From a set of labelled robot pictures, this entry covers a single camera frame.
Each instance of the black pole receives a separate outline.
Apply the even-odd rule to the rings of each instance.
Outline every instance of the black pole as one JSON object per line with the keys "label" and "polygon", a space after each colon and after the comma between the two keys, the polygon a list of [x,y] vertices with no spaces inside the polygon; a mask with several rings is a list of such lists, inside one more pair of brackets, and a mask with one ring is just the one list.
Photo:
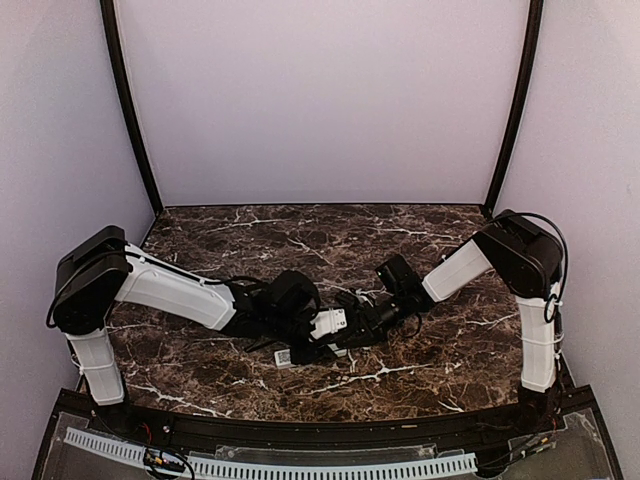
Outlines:
{"label": "black pole", "polygon": [[502,139],[502,146],[498,154],[498,161],[493,172],[489,193],[482,206],[482,213],[485,217],[491,218],[493,210],[498,202],[500,191],[504,179],[509,168],[509,161],[513,153],[513,146],[516,143],[524,104],[527,99],[527,91],[529,90],[529,81],[531,80],[531,72],[533,71],[533,60],[536,56],[536,46],[538,44],[538,34],[540,33],[540,23],[542,20],[542,4],[543,0],[531,0],[529,4],[529,19],[527,20],[527,31],[524,36],[524,46],[522,48],[522,57],[520,58],[520,70],[518,71],[518,80],[513,93],[513,102],[511,103],[511,111],[509,112],[509,120],[507,128]]}
{"label": "black pole", "polygon": [[160,199],[158,186],[153,178],[149,157],[147,156],[147,151],[142,141],[138,117],[136,116],[136,110],[133,106],[133,97],[131,96],[131,88],[129,87],[127,71],[124,66],[124,57],[120,45],[118,22],[113,0],[100,0],[100,7],[102,9],[102,23],[104,24],[104,34],[107,39],[109,57],[111,58],[113,77],[116,81],[118,97],[120,97],[120,108],[122,108],[122,115],[124,115],[124,121],[127,125],[127,131],[129,132],[129,140],[133,147],[133,153],[138,163],[144,188],[147,191],[151,207],[157,216],[162,213],[164,207]]}

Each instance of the white wall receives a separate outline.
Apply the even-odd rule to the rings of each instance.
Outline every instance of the white wall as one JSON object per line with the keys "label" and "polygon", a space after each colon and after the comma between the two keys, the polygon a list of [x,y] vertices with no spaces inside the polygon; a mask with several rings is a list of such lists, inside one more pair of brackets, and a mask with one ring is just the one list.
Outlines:
{"label": "white wall", "polygon": [[76,373],[47,330],[55,267],[104,225],[152,221],[97,1],[0,2],[0,478],[31,478]]}
{"label": "white wall", "polygon": [[165,202],[483,202],[528,3],[119,1]]}
{"label": "white wall", "polygon": [[627,478],[640,456],[640,3],[547,2],[500,208],[566,232],[565,351]]}

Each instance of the qr code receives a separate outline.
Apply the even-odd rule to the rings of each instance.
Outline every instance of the qr code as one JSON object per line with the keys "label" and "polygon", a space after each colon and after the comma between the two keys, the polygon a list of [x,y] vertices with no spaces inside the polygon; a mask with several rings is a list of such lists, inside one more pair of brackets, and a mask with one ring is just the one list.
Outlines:
{"label": "qr code", "polygon": [[275,352],[276,356],[276,365],[279,368],[290,367],[291,366],[291,351],[290,350],[279,350]]}

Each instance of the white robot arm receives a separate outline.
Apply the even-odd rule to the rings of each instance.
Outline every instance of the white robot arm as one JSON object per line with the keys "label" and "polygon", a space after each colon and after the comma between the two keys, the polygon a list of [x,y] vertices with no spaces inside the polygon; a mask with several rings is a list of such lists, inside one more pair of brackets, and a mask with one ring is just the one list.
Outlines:
{"label": "white robot arm", "polygon": [[157,308],[229,336],[283,341],[293,363],[305,364],[336,349],[384,340],[404,318],[429,311],[495,268],[520,309],[522,387],[543,393],[556,379],[563,253],[555,237],[507,211],[424,279],[400,255],[385,262],[376,272],[391,297],[380,304],[343,292],[336,297],[339,307],[321,309],[317,288],[300,272],[284,271],[270,283],[211,280],[147,255],[112,226],[60,261],[47,325],[65,333],[95,402],[114,405],[125,398],[104,328],[114,300]]}

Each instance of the marble table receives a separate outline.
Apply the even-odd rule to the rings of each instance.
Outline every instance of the marble table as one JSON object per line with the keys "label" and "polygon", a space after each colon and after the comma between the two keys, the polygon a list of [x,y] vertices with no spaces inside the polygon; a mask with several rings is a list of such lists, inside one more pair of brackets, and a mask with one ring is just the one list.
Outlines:
{"label": "marble table", "polygon": [[[303,205],[167,209],[143,248],[207,277],[297,269],[324,304],[342,289],[382,294],[374,268],[403,254],[420,274],[483,223],[476,206]],[[281,344],[247,354],[182,318],[117,305],[109,330],[135,404],[249,420],[365,421],[472,411],[516,401],[517,307],[494,272],[388,342],[321,365],[276,368]]]}

